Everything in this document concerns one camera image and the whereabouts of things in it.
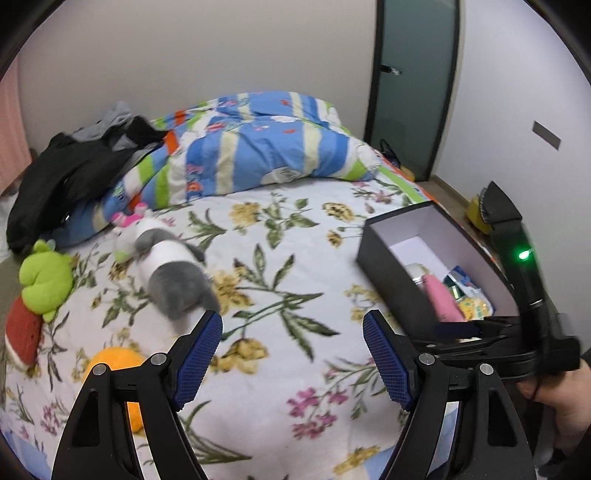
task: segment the blue gripper pad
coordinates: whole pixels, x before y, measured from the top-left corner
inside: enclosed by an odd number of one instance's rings
[[[363,338],[390,399],[400,403],[404,410],[411,411],[420,387],[413,358],[416,354],[414,347],[406,337],[392,331],[379,310],[371,310],[363,317]]]
[[[179,367],[177,389],[171,401],[175,411],[180,411],[185,403],[195,399],[207,367],[222,340],[222,329],[222,317],[217,312],[213,313]]]

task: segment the gray and white plush toy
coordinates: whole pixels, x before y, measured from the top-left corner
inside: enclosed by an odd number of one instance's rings
[[[135,257],[150,299],[171,320],[196,307],[219,311],[203,264],[203,251],[178,237],[164,222],[142,218],[121,229],[115,258]]]

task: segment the pink bottle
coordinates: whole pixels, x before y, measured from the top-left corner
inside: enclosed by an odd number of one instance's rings
[[[440,322],[465,322],[447,287],[431,274],[423,275],[423,291],[431,301]]]

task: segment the green light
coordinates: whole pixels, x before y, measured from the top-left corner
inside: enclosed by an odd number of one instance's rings
[[[519,259],[520,260],[527,260],[530,257],[530,254],[531,254],[531,250],[523,250],[519,254]]]

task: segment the pink curtain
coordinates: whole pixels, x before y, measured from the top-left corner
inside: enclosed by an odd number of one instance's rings
[[[15,59],[0,80],[0,193],[31,162],[18,100],[18,65]]]

